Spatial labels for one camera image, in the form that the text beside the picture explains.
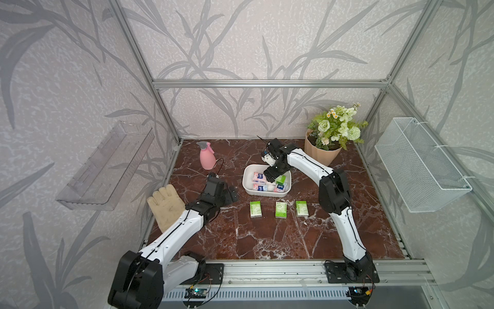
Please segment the white storage box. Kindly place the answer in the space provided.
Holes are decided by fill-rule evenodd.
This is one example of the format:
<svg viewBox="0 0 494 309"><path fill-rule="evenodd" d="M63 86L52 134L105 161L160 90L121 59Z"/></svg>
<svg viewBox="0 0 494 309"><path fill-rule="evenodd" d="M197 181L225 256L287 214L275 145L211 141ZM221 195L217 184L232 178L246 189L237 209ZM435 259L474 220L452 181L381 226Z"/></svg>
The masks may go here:
<svg viewBox="0 0 494 309"><path fill-rule="evenodd" d="M275 185L267 183L264 185L265 191L258 191L255 190L254 183L252 181L254 173L259 172L263 173L264 170L268 167L268 165L262 165L262 164L251 164L247 166L244 169L243 173L243 180L242 180L242 185L244 190L254 196L267 196L267 197L274 197L274 198L284 198L288 195L290 190L292 189L292 173L290 171L284 173L284 176L286 177L285 182L284 182L284 190L283 192L275 192Z"/></svg>

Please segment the green tissue pack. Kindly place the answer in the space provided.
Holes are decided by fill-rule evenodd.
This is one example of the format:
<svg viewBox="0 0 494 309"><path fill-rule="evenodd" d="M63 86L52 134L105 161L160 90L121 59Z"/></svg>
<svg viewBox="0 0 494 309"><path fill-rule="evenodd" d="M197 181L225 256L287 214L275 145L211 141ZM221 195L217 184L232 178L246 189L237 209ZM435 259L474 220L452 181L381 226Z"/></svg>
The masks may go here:
<svg viewBox="0 0 494 309"><path fill-rule="evenodd" d="M262 217L262 207L260 201L250 202L250 217L251 218Z"/></svg>
<svg viewBox="0 0 494 309"><path fill-rule="evenodd" d="M279 185L284 185L286 183L286 175L280 175L275 179L275 183Z"/></svg>
<svg viewBox="0 0 494 309"><path fill-rule="evenodd" d="M310 215L306 201L296 201L295 208L298 217L307 218Z"/></svg>
<svg viewBox="0 0 494 309"><path fill-rule="evenodd" d="M286 202L276 202L275 217L280 219L286 219L287 216L288 216L288 204Z"/></svg>

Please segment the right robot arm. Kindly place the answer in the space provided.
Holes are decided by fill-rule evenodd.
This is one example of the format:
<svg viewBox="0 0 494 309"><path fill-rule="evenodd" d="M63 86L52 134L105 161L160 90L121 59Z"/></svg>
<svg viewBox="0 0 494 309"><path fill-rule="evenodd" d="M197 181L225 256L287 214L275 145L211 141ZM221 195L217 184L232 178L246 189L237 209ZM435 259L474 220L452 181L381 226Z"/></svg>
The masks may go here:
<svg viewBox="0 0 494 309"><path fill-rule="evenodd" d="M343 259L349 276L360 276L373 270L373 259L364 247L352 215L347 177L311 158L294 144L281 144L273 139L266 144L262 160L269 165L264 171L269 182L292 167L304 173L319 187L319 204L333 220L343 248Z"/></svg>

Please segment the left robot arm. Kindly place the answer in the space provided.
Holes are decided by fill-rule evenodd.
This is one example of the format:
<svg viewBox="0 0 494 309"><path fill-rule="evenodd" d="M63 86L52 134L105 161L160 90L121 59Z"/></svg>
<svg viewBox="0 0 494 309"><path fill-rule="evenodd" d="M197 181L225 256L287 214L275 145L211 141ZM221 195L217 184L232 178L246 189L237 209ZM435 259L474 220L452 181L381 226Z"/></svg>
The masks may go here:
<svg viewBox="0 0 494 309"><path fill-rule="evenodd" d="M115 308L158 308L163 296L193 278L199 260L193 256L173 257L190 238L219 214L224 206L238 201L237 189L210 173L203 192L154 242L139 252L128 251L118 262L108 296Z"/></svg>

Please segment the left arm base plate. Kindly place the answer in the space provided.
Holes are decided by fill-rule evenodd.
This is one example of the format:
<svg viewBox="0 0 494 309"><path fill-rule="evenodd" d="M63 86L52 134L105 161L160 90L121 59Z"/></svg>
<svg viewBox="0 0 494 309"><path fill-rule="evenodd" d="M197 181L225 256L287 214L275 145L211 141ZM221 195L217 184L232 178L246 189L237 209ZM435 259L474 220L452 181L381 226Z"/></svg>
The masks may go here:
<svg viewBox="0 0 494 309"><path fill-rule="evenodd" d="M206 284L219 285L223 282L225 265L223 263L202 263L199 264L198 270L194 276L186 281L183 285Z"/></svg>

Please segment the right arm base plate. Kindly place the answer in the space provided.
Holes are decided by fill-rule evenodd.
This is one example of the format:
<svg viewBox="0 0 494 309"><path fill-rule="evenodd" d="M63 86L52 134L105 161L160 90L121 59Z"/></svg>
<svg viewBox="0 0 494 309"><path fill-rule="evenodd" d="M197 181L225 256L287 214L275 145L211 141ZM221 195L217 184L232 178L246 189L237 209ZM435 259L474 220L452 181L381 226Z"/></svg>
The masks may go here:
<svg viewBox="0 0 494 309"><path fill-rule="evenodd" d="M367 270L364 270L360 275L357 275L355 279L350 278L350 271L347 269L345 262L326 260L324 262L324 269L328 283L370 285L371 283L380 282L380 277L374 264Z"/></svg>

